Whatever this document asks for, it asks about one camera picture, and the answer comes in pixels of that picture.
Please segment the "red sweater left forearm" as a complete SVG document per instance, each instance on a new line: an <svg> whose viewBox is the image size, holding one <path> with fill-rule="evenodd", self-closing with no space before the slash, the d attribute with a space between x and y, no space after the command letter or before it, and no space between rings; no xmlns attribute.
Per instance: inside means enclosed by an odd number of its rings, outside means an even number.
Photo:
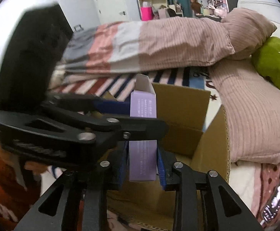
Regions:
<svg viewBox="0 0 280 231"><path fill-rule="evenodd" d="M41 177L25 189L16 181L14 169L0 157L0 230L14 230L19 220L39 199Z"/></svg>

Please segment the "person's left hand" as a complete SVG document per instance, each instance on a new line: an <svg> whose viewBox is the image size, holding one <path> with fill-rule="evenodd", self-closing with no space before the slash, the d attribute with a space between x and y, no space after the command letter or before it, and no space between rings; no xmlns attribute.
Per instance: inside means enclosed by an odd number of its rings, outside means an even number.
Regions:
<svg viewBox="0 0 280 231"><path fill-rule="evenodd" d="M25 179L23 176L23 170L30 171L31 174L35 176L37 174L44 173L48 168L48 166L45 164L41 164L33 161L26 161L24 165L21 165L20 158L17 155L4 150L1 147L1 143L0 143L0 158L3 160L3 162L5 162L5 164L9 165L14 169L17 183L20 184L22 187L24 187L25 190L27 190L27 185L25 183Z"/></svg>

